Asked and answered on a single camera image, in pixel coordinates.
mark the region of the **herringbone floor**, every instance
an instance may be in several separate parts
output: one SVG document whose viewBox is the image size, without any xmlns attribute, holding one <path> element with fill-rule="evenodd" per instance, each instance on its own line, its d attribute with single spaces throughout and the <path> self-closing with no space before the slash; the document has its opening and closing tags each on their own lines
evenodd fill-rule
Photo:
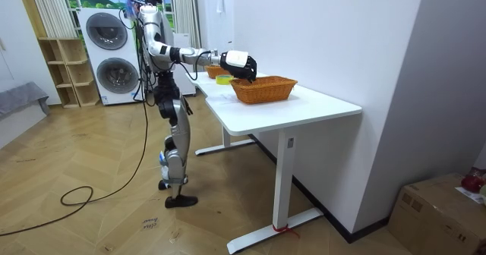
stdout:
<svg viewBox="0 0 486 255">
<path fill-rule="evenodd" d="M 0 254 L 227 254 L 233 238 L 271 224 L 275 165 L 255 146 L 196 157 L 221 144 L 220 126 L 204 103 L 189 98 L 192 140 L 189 183 L 198 196 L 191 208 L 166 209 L 157 190 L 158 155 L 168 123 L 149 108 L 147 153 L 131 184 L 54 225 L 0 238 Z M 95 197 L 131 176 L 144 141 L 142 105 L 53 109 L 52 114 L 0 150 L 0 231 L 13 231 L 69 213 L 59 203 L 66 191 L 91 185 Z M 69 200 L 83 201 L 87 191 Z M 290 214 L 311 208 L 292 188 Z M 409 254 L 381 229 L 347 244 L 324 218 L 279 235 L 243 254 Z"/>
</svg>

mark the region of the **white table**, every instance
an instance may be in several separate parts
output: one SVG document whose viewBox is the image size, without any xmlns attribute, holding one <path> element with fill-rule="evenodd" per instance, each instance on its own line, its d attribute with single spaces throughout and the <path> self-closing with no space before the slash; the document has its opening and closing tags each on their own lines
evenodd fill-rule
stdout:
<svg viewBox="0 0 486 255">
<path fill-rule="evenodd" d="M 294 165 L 297 133 L 295 126 L 331 118 L 361 113 L 361 107 L 295 85 L 288 100 L 247 105 L 238 101 L 231 85 L 218 85 L 206 72 L 192 81 L 206 96 L 206 104 L 222 124 L 222 145 L 196 151 L 197 155 L 227 150 L 253 143 L 243 140 L 230 143 L 229 135 L 241 136 L 262 131 L 279 130 L 276 185 L 273 202 L 273 225 L 253 231 L 227 244 L 230 254 L 279 234 L 273 229 L 293 228 L 322 216 L 317 209 L 309 209 L 289 218 L 290 189 Z"/>
</svg>

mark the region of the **red object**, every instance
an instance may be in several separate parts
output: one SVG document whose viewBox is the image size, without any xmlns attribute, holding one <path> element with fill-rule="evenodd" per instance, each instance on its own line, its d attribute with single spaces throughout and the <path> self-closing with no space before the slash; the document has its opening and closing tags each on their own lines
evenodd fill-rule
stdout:
<svg viewBox="0 0 486 255">
<path fill-rule="evenodd" d="M 285 228 L 275 228 L 275 225 L 272 225 L 273 230 L 276 232 L 285 232 L 285 231 L 290 231 L 291 233 L 297 235 L 297 238 L 301 238 L 301 235 L 299 235 L 297 232 L 293 231 L 291 228 L 289 228 L 289 225 L 286 225 Z"/>
<path fill-rule="evenodd" d="M 484 179 L 475 175 L 466 175 L 461 181 L 461 186 L 473 193 L 478 193 L 484 186 Z"/>
</svg>

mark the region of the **curtain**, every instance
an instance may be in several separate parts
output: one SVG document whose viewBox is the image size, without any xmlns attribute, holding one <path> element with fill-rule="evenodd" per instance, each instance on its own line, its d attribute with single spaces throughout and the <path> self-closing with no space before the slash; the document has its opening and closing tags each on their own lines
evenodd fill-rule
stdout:
<svg viewBox="0 0 486 255">
<path fill-rule="evenodd" d="M 188 33 L 192 47 L 200 48 L 196 0 L 174 0 L 174 15 L 175 32 Z"/>
<path fill-rule="evenodd" d="M 49 38 L 77 37 L 65 0 L 35 0 Z"/>
</svg>

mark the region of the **humanoid robot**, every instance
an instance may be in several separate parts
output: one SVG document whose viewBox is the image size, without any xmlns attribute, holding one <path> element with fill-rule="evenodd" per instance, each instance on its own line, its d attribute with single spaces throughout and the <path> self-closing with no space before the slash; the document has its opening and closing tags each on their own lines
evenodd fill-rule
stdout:
<svg viewBox="0 0 486 255">
<path fill-rule="evenodd" d="M 151 71 L 156 76 L 157 85 L 153 89 L 155 103 L 161 116 L 167 118 L 171 125 L 161 157 L 168 176 L 163 178 L 159 189 L 172 189 L 166 208 L 193 206 L 197 198 L 181 194 L 181 187 L 187 182 L 185 169 L 191 140 L 188 115 L 192 112 L 175 85 L 171 68 L 174 63 L 219 65 L 234 77 L 253 81 L 257 75 L 257 63 L 247 52 L 228 51 L 218 55 L 217 51 L 172 46 L 172 29 L 165 15 L 155 6 L 159 0 L 146 2 L 149 4 L 141 5 L 137 16 L 137 31 L 142 33 L 142 64 L 146 66 L 144 71 Z"/>
</svg>

